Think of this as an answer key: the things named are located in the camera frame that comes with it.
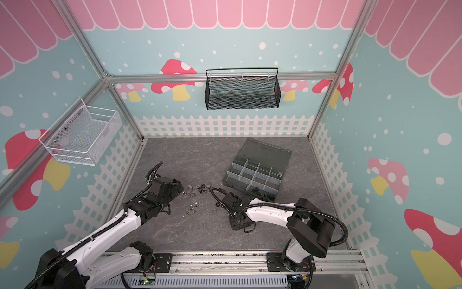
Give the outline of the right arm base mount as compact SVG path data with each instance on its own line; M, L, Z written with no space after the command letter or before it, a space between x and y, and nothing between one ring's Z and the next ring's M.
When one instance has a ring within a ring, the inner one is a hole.
M267 270L269 272L315 272L316 266L312 255L303 259L302 262L287 258L282 252L267 253Z

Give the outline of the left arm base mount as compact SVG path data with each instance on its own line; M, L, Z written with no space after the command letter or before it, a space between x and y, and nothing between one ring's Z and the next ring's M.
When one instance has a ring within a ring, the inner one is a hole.
M172 265L173 254L154 253L151 256L143 256L140 264L127 273L169 273Z

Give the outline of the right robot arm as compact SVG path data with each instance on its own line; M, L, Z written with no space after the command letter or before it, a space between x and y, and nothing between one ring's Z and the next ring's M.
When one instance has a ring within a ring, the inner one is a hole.
M283 261L300 264L309 256L325 258L330 247L344 244L349 231L337 217L319 210L307 199L295 203L279 204L241 199L221 188L210 187L210 194L229 215L234 231L252 232L259 222L286 228L292 238L282 253Z

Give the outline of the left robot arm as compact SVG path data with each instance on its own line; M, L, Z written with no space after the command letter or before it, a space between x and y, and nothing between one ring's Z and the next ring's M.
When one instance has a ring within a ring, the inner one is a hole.
M145 274L158 267L153 249L143 242L134 242L112 256L101 255L124 236L135 231L161 213L170 214L170 202L184 187L173 178L157 174L158 163L146 175L147 186L122 210L95 232L57 251L44 253L28 289L93 289L99 284L131 270Z

